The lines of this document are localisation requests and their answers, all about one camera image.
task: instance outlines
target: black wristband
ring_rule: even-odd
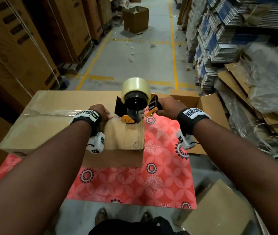
[[[194,119],[189,118],[187,115],[184,114],[184,111],[188,108],[183,109],[177,116],[177,121],[180,125],[180,130],[183,136],[186,134],[193,135],[193,128],[202,119],[209,119],[206,115],[198,115]]]
[[[70,123],[70,124],[73,124],[74,122],[76,121],[79,121],[79,120],[84,120],[84,121],[87,121],[90,126],[91,126],[91,135],[90,137],[93,137],[95,136],[98,132],[101,131],[101,122],[102,122],[102,116],[101,114],[95,110],[95,112],[99,115],[99,117],[97,118],[97,120],[94,122],[92,121],[92,119],[90,119],[89,117],[86,117],[86,116],[80,116],[78,118],[75,118],[73,119],[73,121]]]

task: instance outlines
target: wrist strap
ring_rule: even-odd
[[[101,114],[96,110],[85,110],[77,113],[70,124],[73,124],[76,121],[84,120],[87,121],[91,126],[91,136],[95,136],[98,132],[101,131],[101,121],[102,117]]]
[[[193,135],[193,128],[202,119],[211,117],[198,108],[185,108],[177,116],[183,136]]]

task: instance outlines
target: forearm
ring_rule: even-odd
[[[193,135],[256,208],[270,232],[278,234],[278,162],[209,119],[199,121]]]
[[[90,134],[89,123],[73,123],[0,181],[0,234],[43,231],[79,172]]]

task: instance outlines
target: shoe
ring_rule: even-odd
[[[106,210],[104,208],[99,209],[97,214],[95,215],[94,225],[98,225],[99,223],[108,220]]]
[[[152,219],[153,219],[152,214],[149,211],[147,211],[143,214],[141,218],[141,223],[150,222]]]

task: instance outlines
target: pink table cover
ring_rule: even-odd
[[[67,199],[196,209],[188,152],[177,137],[179,123],[154,115],[145,118],[142,168],[81,167]],[[21,161],[9,154],[0,179]]]

